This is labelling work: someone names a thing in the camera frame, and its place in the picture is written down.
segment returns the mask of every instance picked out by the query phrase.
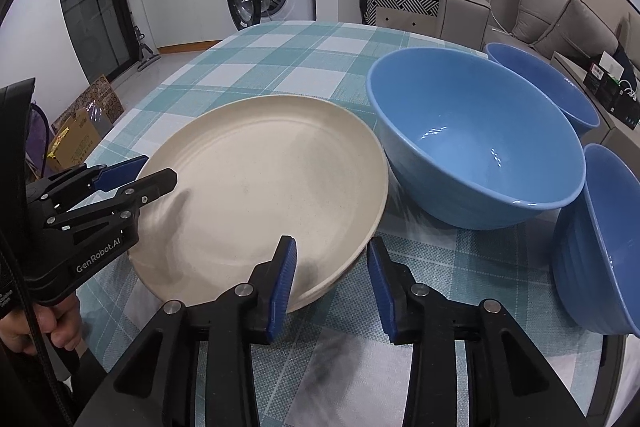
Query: wooden trim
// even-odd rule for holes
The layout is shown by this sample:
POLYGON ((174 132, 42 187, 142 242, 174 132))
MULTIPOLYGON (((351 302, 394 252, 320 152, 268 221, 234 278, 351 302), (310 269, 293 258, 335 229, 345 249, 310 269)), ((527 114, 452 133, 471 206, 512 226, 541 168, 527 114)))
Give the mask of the wooden trim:
POLYGON ((220 41, 202 41, 202 42, 187 42, 186 44, 174 44, 173 46, 161 46, 158 48, 158 53, 166 55, 169 53, 184 53, 184 52, 204 52, 210 47, 215 46, 220 41))

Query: blue bowl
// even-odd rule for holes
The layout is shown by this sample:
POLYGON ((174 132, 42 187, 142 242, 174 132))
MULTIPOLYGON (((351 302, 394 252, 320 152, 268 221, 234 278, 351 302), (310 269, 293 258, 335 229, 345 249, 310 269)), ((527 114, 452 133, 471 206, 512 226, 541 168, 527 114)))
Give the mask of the blue bowl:
POLYGON ((564 113, 578 137, 600 125, 600 116, 579 87, 537 57, 513 46, 492 42, 484 48, 489 58, 526 78, 564 113))
POLYGON ((584 189, 563 208, 551 266, 558 295, 581 327, 640 336, 640 183, 602 145, 584 148, 584 189))
POLYGON ((537 87, 485 58, 407 48, 367 75, 391 168, 428 213, 466 229, 508 227, 577 198, 584 154, 537 87))

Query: human hand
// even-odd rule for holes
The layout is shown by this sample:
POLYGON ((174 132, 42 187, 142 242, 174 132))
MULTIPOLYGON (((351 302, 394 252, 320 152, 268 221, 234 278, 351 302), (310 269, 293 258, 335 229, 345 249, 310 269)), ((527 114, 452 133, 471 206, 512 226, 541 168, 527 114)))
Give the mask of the human hand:
MULTIPOLYGON (((69 295, 51 308, 33 305, 42 333, 51 333, 51 343, 71 351, 80 343, 82 318, 80 301, 76 294, 69 295)), ((35 355, 36 348, 29 335, 29 325, 23 310, 12 310, 0 319, 0 339, 16 353, 35 355)))

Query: black cable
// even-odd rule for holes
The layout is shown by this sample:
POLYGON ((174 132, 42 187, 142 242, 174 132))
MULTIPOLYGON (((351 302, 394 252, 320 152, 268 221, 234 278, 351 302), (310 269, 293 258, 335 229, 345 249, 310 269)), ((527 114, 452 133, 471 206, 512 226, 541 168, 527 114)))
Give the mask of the black cable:
POLYGON ((51 143, 51 134, 49 132, 49 120, 47 120, 47 117, 44 114, 44 111, 41 110, 41 108, 39 108, 33 102, 31 102, 31 108, 40 115, 44 123, 44 129, 47 132, 47 138, 44 144, 44 154, 42 155, 42 169, 40 169, 40 178, 44 178, 44 169, 47 166, 47 151, 49 151, 49 144, 51 143))
POLYGON ((62 418, 65 420, 66 424, 69 425, 69 427, 73 427, 74 415, 69 410, 67 404, 62 398, 62 393, 60 392, 60 388, 58 387, 58 381, 56 380, 56 375, 53 372, 53 366, 51 365, 51 360, 49 359, 49 355, 47 354, 47 348, 44 345, 42 333, 40 332, 40 328, 38 327, 38 320, 36 319, 36 314, 33 311, 33 302, 31 301, 29 290, 22 277, 22 272, 20 271, 20 266, 18 265, 18 261, 15 258, 14 252, 9 246, 6 237, 4 237, 4 233, 2 232, 2 230, 0 230, 0 258, 4 260, 7 270, 9 270, 9 275, 11 276, 12 280, 14 280, 15 288, 18 293, 18 297, 20 298, 20 303, 22 304, 24 315, 27 318, 29 330, 31 331, 31 338, 33 340, 33 344, 36 347, 38 359, 40 360, 44 376, 47 380, 47 383, 49 384, 51 392, 53 393, 56 404, 60 409, 62 418))

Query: bowl rim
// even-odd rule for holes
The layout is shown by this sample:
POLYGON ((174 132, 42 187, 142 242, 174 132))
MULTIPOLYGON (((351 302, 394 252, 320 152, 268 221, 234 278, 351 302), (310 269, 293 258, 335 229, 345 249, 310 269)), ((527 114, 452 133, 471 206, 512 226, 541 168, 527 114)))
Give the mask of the bowl rim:
POLYGON ((432 165, 438 171, 442 172, 443 174, 446 174, 447 176, 450 176, 450 178, 453 178, 458 183, 460 183, 462 185, 465 185, 465 187, 472 188, 473 190, 476 190, 476 191, 480 192, 481 194, 484 194, 485 196, 493 198, 494 200, 500 201, 502 203, 508 204, 509 206, 514 206, 516 208, 524 208, 524 209, 527 209, 527 210, 536 210, 536 211, 540 211, 540 212, 543 212, 545 210, 556 210, 558 208, 562 208, 564 206, 567 206, 569 203, 572 203, 573 201, 575 201, 575 199, 578 197, 578 195, 580 195, 580 193, 582 191, 582 188, 584 187, 584 180, 585 180, 586 173, 587 173, 586 162, 585 162, 585 159, 584 159, 584 151, 582 149, 582 145, 580 144, 580 139, 578 139, 577 134, 575 134, 574 128, 571 126, 571 123, 567 120, 567 118, 562 113, 560 108, 545 93, 543 93, 536 86, 531 84, 531 82, 529 82, 528 80, 524 79, 524 77, 520 76, 517 73, 514 73, 509 68, 504 67, 502 64, 499 64, 498 62, 494 62, 492 60, 489 60, 489 58, 480 57, 478 55, 471 54, 471 53, 466 52, 466 51, 452 50, 452 49, 448 49, 448 48, 435 48, 435 47, 432 48, 432 47, 422 47, 422 46, 411 47, 411 48, 401 48, 399 50, 395 50, 395 51, 392 51, 391 53, 383 55, 382 57, 378 58, 378 60, 376 60, 373 63, 373 65, 369 68, 369 71, 367 72, 366 88, 367 88, 367 97, 369 98, 369 103, 374 108, 374 110, 375 110, 376 114, 378 115, 378 117, 382 118, 382 120, 385 122, 385 124, 388 125, 389 127, 391 127, 391 129, 398 135, 398 137, 407 146, 409 146, 415 154, 417 154, 418 156, 420 156, 420 158, 422 158, 425 161, 427 161, 428 163, 430 163, 430 165, 432 165), (534 203, 532 201, 517 200, 517 199, 515 199, 513 197, 506 196, 504 194, 500 194, 500 192, 496 192, 495 190, 492 190, 490 188, 483 187, 482 185, 479 185, 476 182, 472 182, 472 181, 469 181, 469 180, 462 179, 460 176, 458 176, 456 174, 453 174, 453 172, 450 172, 449 170, 444 169, 443 167, 438 165, 431 156, 429 156, 425 151, 420 149, 412 140, 408 139, 404 135, 404 133, 402 133, 398 129, 398 127, 396 127, 389 120, 387 115, 384 113, 384 111, 382 111, 382 108, 380 107, 380 105, 376 101, 375 96, 373 96, 373 92, 372 92, 372 89, 371 89, 371 73, 379 65, 380 61, 383 60, 384 58, 387 58, 387 57, 391 56, 391 55, 402 54, 402 53, 407 52, 409 50, 426 50, 426 51, 428 51, 430 53, 444 53, 444 54, 458 55, 460 58, 465 57, 465 58, 469 58, 470 60, 486 61, 489 64, 491 64, 490 67, 492 67, 492 68, 501 68, 504 71, 508 71, 509 74, 514 75, 514 76, 516 76, 517 78, 519 78, 521 80, 524 80, 527 83, 528 86, 530 86, 532 89, 537 91, 542 97, 546 98, 548 103, 551 104, 552 108, 555 109, 556 111, 558 111, 558 113, 562 116, 562 119, 564 119, 566 124, 571 129, 571 134, 575 137, 575 142, 577 144, 577 147, 580 150, 580 152, 582 153, 581 154, 581 156, 582 156, 582 174, 580 176, 580 182, 578 183, 578 186, 576 187, 576 189, 569 196, 563 198, 562 200, 553 201, 553 202, 550 202, 550 203, 534 203))
MULTIPOLYGON (((527 60, 533 59, 533 60, 537 60, 539 62, 542 62, 545 66, 548 66, 553 71, 555 71, 557 74, 561 75, 565 79, 565 81, 569 84, 570 89, 574 89, 575 92, 580 94, 589 103, 589 106, 593 110, 593 114, 598 119, 598 122, 593 124, 593 123, 589 123, 587 121, 584 121, 582 118, 579 118, 579 117, 575 116, 572 112, 569 112, 569 111, 565 110, 564 108, 560 107, 556 102, 554 102, 554 103, 556 103, 556 105, 558 105, 558 109, 560 109, 565 114, 565 116, 573 118, 575 121, 577 121, 578 123, 580 123, 583 126, 587 127, 588 129, 596 129, 596 127, 598 127, 600 125, 600 115, 598 114, 598 110, 594 107, 593 103, 591 103, 591 100, 588 99, 588 97, 582 92, 582 90, 578 86, 576 86, 571 80, 569 80, 564 74, 562 74, 561 71, 556 70, 556 68, 554 68, 551 64, 547 64, 544 60, 540 60, 535 55, 531 55, 530 53, 527 53, 526 51, 521 50, 520 48, 517 48, 516 46, 511 46, 510 44, 504 44, 503 42, 489 42, 484 48, 486 50, 486 54, 487 55, 491 55, 493 57, 493 54, 491 54, 489 52, 490 51, 490 47, 491 48, 498 48, 498 49, 500 49, 500 48, 512 48, 512 49, 516 50, 516 53, 518 53, 520 55, 523 55, 523 56, 526 55, 527 56, 527 60)), ((495 62, 500 64, 501 66, 504 65, 503 63, 499 62, 498 60, 495 60, 495 62)), ((529 84, 533 84, 533 82, 531 82, 526 76, 522 76, 522 77, 529 84)))
MULTIPOLYGON (((626 165, 626 163, 624 163, 620 159, 620 157, 617 154, 615 154, 613 151, 610 151, 609 149, 607 149, 606 147, 598 143, 590 143, 584 147, 585 158, 587 153, 591 150, 593 151, 600 150, 602 153, 612 156, 613 160, 621 164, 625 168, 626 172, 628 172, 630 180, 636 180, 636 184, 640 185, 640 182, 638 181, 638 178, 636 178, 636 175, 633 174, 633 172, 631 172, 631 169, 626 165)), ((587 210, 589 212, 589 218, 591 219, 591 224, 593 225, 593 230, 596 233, 596 239, 598 240, 598 246, 600 247, 600 254, 602 256, 604 266, 606 267, 607 274, 609 275, 609 280, 611 281, 611 284, 613 285, 613 288, 616 292, 616 298, 618 299, 618 302, 622 306, 622 312, 625 315, 625 318, 629 327, 633 330, 633 333, 635 334, 636 337, 640 337, 640 328, 638 328, 638 326, 636 325, 636 322, 633 320, 633 318, 631 317, 631 314, 629 313, 628 308, 626 307, 625 300, 622 298, 622 291, 620 291, 620 286, 618 285, 618 279, 616 277, 616 273, 613 271, 613 267, 609 262, 609 253, 607 252, 607 246, 605 245, 604 238, 602 237, 602 231, 600 230, 600 225, 598 224, 598 218, 596 217, 596 213, 593 208, 593 200, 591 200, 591 194, 589 192, 589 187, 586 179, 584 181, 584 199, 587 203, 587 210)))

